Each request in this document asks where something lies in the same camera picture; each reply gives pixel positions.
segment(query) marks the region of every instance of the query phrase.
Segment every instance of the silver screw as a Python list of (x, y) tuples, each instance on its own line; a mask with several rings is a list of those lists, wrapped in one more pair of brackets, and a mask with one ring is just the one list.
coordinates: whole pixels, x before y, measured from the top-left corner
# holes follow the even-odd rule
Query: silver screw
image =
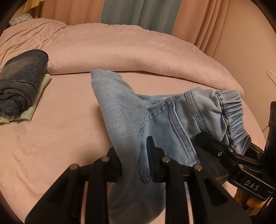
[(196, 165), (194, 166), (194, 168), (195, 168), (197, 171), (201, 171), (201, 170), (203, 169), (202, 165), (200, 165), (200, 164), (196, 164)]
[(103, 162), (108, 162), (108, 161), (109, 161), (109, 157), (108, 157), (108, 156), (103, 156), (103, 157), (101, 158), (101, 160), (102, 160)]
[(165, 156), (165, 157), (162, 158), (162, 161), (163, 162), (169, 162), (169, 161), (171, 161), (171, 159), (169, 157)]
[(78, 165), (77, 164), (72, 164), (70, 166), (70, 170), (76, 170), (78, 168)]

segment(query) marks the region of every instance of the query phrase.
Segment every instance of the plaid fabric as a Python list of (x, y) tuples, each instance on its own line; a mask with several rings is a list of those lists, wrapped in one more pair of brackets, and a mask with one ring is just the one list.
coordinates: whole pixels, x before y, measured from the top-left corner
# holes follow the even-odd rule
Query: plaid fabric
[(21, 16), (18, 16), (18, 17), (16, 17), (16, 18), (12, 19), (12, 20), (9, 22), (9, 24), (10, 24), (11, 26), (14, 26), (14, 25), (16, 25), (16, 24), (19, 24), (19, 23), (24, 22), (24, 21), (29, 20), (29, 19), (33, 19), (33, 17), (32, 17), (29, 13), (26, 13), (26, 14), (24, 14), (24, 15), (21, 15)]

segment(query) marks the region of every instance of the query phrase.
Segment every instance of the light green fabric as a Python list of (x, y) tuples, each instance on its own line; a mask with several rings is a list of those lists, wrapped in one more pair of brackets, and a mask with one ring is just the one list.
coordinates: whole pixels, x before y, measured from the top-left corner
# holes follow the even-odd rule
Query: light green fabric
[(51, 76), (49, 74), (45, 74), (41, 84), (39, 85), (39, 88), (36, 92), (36, 95), (34, 97), (34, 100), (31, 104), (31, 106), (29, 107), (29, 109), (23, 111), (18, 118), (16, 119), (9, 119), (9, 118), (5, 118), (4, 116), (0, 116), (0, 123), (9, 123), (10, 121), (13, 120), (27, 120), (27, 121), (31, 121), (34, 112), (35, 112), (35, 108), (38, 102), (38, 99), (43, 91), (43, 89), (45, 88), (45, 86), (48, 84), (48, 82), (51, 80)]

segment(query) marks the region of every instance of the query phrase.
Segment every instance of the electrical outlet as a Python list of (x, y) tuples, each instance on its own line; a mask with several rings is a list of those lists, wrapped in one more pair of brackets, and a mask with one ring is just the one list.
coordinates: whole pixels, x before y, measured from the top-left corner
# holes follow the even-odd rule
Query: electrical outlet
[(267, 75), (271, 78), (271, 80), (274, 82), (276, 85), (276, 74), (270, 69), (267, 73)]

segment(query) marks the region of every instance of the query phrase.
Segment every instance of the pink bed sheet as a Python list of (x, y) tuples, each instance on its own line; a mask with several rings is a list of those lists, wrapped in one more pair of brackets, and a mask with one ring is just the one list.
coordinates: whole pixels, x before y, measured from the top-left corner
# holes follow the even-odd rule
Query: pink bed sheet
[[(150, 73), (120, 72), (138, 94), (163, 95), (207, 86)], [(253, 143), (265, 139), (247, 105), (244, 125)], [(112, 146), (89, 73), (52, 76), (31, 122), (0, 125), (0, 190), (13, 211), (25, 220), (39, 198), (72, 163), (90, 164)], [(235, 194), (230, 184), (225, 187)], [(164, 223), (164, 212), (153, 222)]]

